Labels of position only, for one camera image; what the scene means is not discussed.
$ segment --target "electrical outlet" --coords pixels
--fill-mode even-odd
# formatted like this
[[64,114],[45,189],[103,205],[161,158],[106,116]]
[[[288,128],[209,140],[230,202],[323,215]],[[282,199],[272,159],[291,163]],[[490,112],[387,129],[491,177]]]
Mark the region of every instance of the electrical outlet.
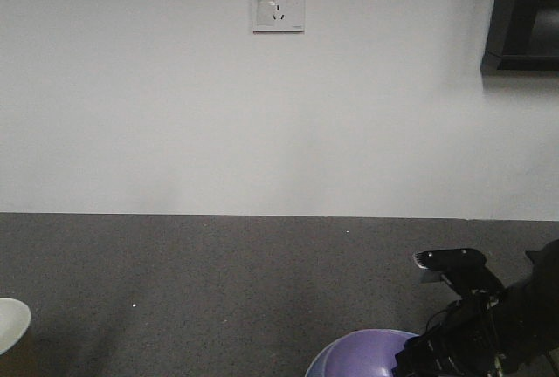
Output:
[[303,32],[305,0],[251,0],[253,32]]

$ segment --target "sticker on outlet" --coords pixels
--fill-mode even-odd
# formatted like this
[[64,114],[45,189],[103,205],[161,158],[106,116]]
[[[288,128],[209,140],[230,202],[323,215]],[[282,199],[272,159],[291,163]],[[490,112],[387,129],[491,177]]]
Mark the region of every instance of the sticker on outlet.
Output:
[[303,32],[305,0],[251,0],[253,32]]

